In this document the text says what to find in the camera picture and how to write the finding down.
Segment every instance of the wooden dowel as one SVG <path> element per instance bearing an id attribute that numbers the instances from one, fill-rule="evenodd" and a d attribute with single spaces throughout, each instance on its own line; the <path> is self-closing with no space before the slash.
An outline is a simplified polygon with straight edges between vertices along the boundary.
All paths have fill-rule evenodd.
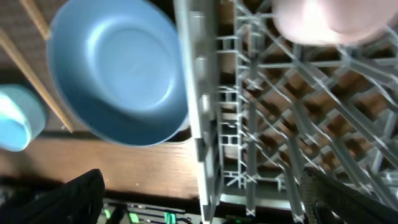
<path id="1" fill-rule="evenodd" d="M 68 118 L 62 112 L 62 110 L 60 109 L 58 104 L 54 101 L 54 99 L 50 96 L 50 93 L 48 93 L 44 85 L 40 82 L 39 78 L 37 78 L 37 75 L 34 73 L 33 69 L 31 69 L 31 67 L 23 58 L 21 53 L 17 50 L 17 47 L 14 45 L 14 43 L 12 43 L 11 39 L 3 30 L 0 30 L 0 44 L 7 52 L 8 56 L 10 56 L 10 58 L 23 72 L 28 81 L 30 81 L 33 87 L 39 92 L 40 96 L 44 99 L 46 104 L 48 104 L 51 110 L 58 116 L 58 118 L 65 125 L 65 127 L 70 132 L 72 132 L 73 128 Z"/>
<path id="2" fill-rule="evenodd" d="M 43 39 L 48 40 L 50 38 L 49 25 L 45 21 L 43 14 L 36 6 L 34 0 L 20 0 L 20 2 L 28 13 L 30 19 L 32 19 L 33 23 L 36 25 Z"/>

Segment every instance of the wooden surface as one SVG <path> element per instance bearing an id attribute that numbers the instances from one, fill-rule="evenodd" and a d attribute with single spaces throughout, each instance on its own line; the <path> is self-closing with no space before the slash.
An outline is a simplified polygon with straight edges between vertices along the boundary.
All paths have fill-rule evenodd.
<path id="1" fill-rule="evenodd" d="M 36 139 L 22 152 L 0 150 L 0 176 L 67 182 L 99 168 L 107 189 L 195 198 L 192 144 L 133 148 L 97 140 Z"/>

